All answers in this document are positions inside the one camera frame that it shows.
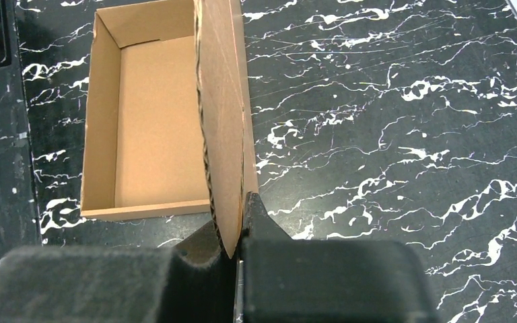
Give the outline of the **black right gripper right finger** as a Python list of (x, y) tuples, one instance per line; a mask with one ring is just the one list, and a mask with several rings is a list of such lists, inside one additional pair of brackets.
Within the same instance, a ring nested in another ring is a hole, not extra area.
[(390, 240), (295, 240), (248, 193), (242, 235), (244, 322), (438, 322), (416, 253)]

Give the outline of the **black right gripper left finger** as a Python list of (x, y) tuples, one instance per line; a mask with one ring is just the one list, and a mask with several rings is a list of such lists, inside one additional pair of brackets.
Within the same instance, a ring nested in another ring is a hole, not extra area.
[(233, 322), (235, 285), (210, 222), (171, 248), (27, 246), (0, 260), (0, 322)]

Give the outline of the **brown cardboard box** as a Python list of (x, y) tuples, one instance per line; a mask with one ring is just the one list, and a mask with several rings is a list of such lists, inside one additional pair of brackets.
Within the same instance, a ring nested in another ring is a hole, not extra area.
[(94, 15), (81, 215), (211, 214), (233, 256), (258, 189), (239, 1), (147, 1)]

